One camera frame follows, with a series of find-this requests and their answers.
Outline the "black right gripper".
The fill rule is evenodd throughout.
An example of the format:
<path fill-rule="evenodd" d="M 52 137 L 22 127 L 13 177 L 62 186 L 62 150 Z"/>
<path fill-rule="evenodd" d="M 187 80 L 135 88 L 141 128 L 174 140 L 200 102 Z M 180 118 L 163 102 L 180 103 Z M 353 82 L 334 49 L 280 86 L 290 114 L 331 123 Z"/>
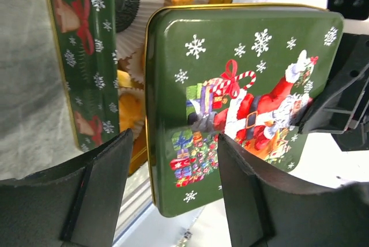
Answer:
<path fill-rule="evenodd" d="M 344 34 L 299 133 L 334 134 L 342 151 L 368 151 L 368 0 L 327 0 L 327 8 L 344 16 Z"/>

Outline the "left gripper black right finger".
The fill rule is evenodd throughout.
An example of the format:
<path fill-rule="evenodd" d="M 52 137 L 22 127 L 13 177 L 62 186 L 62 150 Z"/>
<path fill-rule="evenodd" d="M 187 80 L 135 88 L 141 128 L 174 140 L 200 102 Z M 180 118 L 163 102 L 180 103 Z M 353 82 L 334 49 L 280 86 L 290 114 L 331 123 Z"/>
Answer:
<path fill-rule="evenodd" d="M 368 183 L 294 177 L 225 134 L 218 158 L 232 246 L 367 246 Z"/>

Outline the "green christmas cookie tin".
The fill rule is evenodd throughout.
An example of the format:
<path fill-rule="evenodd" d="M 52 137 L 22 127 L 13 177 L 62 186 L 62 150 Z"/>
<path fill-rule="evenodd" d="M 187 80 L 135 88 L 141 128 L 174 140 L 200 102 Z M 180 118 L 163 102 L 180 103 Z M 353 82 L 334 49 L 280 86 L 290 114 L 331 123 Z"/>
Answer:
<path fill-rule="evenodd" d="M 48 0 L 48 4 L 74 138 L 87 152 L 120 131 L 117 70 L 124 70 L 116 49 L 115 0 Z"/>

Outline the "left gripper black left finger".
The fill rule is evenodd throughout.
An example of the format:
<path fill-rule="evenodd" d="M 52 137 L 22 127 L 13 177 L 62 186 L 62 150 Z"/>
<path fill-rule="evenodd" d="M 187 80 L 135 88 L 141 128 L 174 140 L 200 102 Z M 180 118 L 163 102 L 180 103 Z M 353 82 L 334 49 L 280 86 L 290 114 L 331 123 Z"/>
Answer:
<path fill-rule="evenodd" d="M 57 166 L 1 182 L 2 246 L 111 246 L 131 130 Z"/>

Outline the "orange pineapple cookie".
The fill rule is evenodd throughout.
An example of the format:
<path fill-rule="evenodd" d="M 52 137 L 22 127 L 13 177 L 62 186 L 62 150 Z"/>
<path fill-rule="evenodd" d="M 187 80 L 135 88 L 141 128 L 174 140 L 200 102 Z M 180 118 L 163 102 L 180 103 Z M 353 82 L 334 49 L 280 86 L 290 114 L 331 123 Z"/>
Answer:
<path fill-rule="evenodd" d="M 132 129 L 139 134 L 144 121 L 144 91 L 134 86 L 128 72 L 117 70 L 120 131 Z"/>

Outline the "gold tin lid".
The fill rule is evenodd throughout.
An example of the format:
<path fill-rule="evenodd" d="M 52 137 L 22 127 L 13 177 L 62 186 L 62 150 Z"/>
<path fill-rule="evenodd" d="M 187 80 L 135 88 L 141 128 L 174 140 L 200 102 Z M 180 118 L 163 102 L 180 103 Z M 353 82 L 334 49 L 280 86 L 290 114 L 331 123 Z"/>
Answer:
<path fill-rule="evenodd" d="M 174 217 L 222 198 L 224 133 L 289 172 L 297 125 L 324 89 L 344 29 L 337 12 L 306 5 L 170 6 L 148 21 L 146 134 L 153 201 Z"/>

